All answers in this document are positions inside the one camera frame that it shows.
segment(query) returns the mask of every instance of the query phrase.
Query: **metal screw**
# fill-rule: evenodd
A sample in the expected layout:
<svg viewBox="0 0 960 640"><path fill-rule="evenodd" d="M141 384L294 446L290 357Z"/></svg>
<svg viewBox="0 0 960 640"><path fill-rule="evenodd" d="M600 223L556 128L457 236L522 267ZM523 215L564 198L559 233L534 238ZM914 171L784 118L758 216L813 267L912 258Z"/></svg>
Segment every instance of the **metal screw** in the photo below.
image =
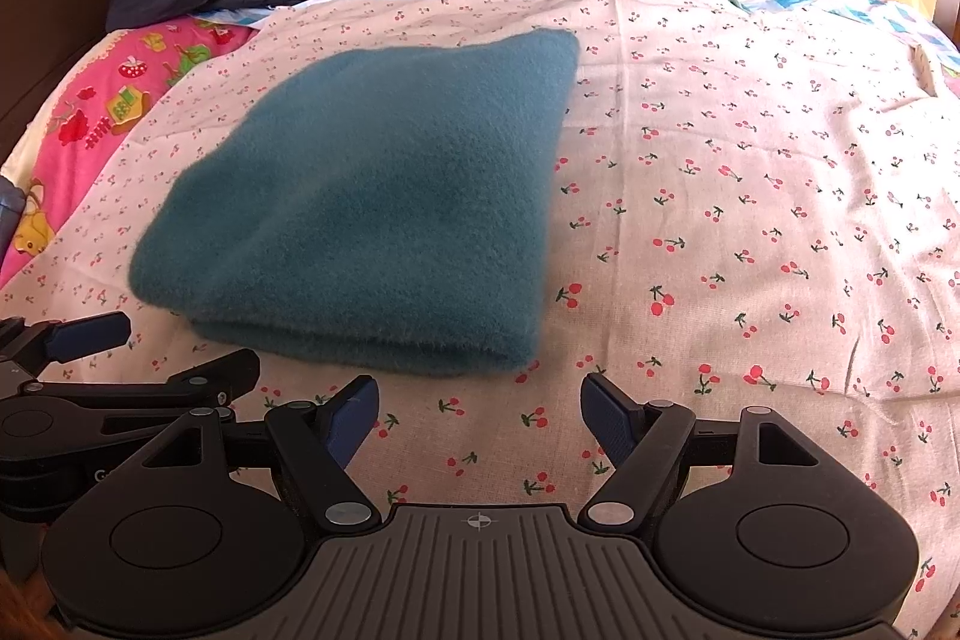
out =
<svg viewBox="0 0 960 640"><path fill-rule="evenodd" d="M366 504L358 501L338 501L326 509L326 520L341 527L354 527L362 524L373 515Z"/></svg>
<svg viewBox="0 0 960 640"><path fill-rule="evenodd" d="M599 501L587 510L587 518L605 527L621 527L634 520L634 511L622 501Z"/></svg>

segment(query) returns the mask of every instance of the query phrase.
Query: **ribbed surface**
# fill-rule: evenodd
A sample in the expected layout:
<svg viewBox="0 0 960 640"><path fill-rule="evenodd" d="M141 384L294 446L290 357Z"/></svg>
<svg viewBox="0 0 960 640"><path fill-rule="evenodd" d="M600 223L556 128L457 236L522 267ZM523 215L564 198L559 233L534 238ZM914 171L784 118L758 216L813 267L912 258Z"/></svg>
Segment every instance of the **ribbed surface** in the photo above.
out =
<svg viewBox="0 0 960 640"><path fill-rule="evenodd" d="M558 507L402 506L377 533L325 543L283 599L205 640L755 637L694 612L634 543L582 533ZM877 624L845 640L901 639Z"/></svg>

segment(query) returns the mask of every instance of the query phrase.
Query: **crosshair marking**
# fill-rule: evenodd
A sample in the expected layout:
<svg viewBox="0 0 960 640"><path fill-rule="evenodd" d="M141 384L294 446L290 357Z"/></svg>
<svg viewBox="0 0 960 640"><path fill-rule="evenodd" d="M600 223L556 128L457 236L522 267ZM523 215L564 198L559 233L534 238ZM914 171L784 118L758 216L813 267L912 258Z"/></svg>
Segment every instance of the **crosshair marking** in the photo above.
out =
<svg viewBox="0 0 960 640"><path fill-rule="evenodd" d="M472 515L469 518L464 518L464 523L471 525L475 530L479 531L482 528L487 528L491 524L495 524L496 521L493 520L488 515L484 515L482 512L478 512L476 515Z"/></svg>

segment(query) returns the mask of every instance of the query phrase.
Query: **teal fleece blanket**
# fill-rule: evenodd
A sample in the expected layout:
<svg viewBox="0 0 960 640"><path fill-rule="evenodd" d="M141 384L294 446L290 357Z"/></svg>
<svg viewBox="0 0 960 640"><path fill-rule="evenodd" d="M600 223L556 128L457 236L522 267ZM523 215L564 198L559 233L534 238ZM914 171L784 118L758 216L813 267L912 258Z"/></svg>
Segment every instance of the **teal fleece blanket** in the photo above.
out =
<svg viewBox="0 0 960 640"><path fill-rule="evenodd" d="M131 290L204 338L302 360L525 365L578 52L573 34L535 29L312 64L184 170Z"/></svg>

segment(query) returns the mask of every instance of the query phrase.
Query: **cherry print bedsheet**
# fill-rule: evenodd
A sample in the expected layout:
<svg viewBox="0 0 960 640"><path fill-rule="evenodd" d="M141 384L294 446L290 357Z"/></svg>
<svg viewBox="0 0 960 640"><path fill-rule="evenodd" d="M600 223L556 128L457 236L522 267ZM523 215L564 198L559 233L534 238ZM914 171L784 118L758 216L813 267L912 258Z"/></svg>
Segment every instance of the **cherry print bedsheet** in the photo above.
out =
<svg viewBox="0 0 960 640"><path fill-rule="evenodd" d="M3 289L4 313L30 320L116 309L133 319L126 347L45 379L150 381L227 352L138 303L126 270L176 175L272 85L353 47L457 47L534 25L569 28L582 46L553 173L538 358L494 377L377 373L380 418L354 479L384 509L545 500L576 511L611 469L580 419L584 373L704 417L774 405L917 533L923 564L899 629L952 636L960 101L923 49L827 13L748 16L723 0L342 0L278 14L172 87ZM323 401L361 371L262 360L241 418ZM726 474L699 469L691 487ZM265 485L254 471L240 479Z"/></svg>

